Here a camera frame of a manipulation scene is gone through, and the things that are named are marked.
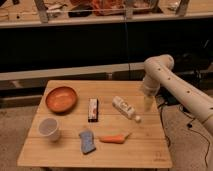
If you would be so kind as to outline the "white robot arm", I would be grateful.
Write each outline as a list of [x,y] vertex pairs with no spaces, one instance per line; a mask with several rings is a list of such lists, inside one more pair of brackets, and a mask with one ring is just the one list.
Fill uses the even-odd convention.
[[213,136],[213,98],[176,76],[172,72],[173,67],[174,59],[170,55],[146,59],[142,91],[147,96],[154,96],[160,86],[163,86],[188,111],[194,114]]

